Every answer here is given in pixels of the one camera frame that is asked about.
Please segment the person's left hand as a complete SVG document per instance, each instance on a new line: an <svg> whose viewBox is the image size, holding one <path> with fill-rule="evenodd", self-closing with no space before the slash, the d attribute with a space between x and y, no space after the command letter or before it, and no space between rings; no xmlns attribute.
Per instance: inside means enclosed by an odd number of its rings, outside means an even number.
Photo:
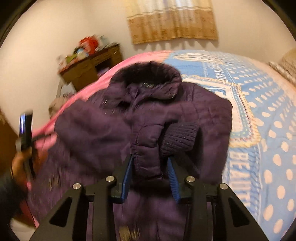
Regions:
<svg viewBox="0 0 296 241"><path fill-rule="evenodd" d="M24 163L32 157L32 148L17 152L11 164L11 176L15 183L24 192L27 192L27 175L24 168Z"/></svg>

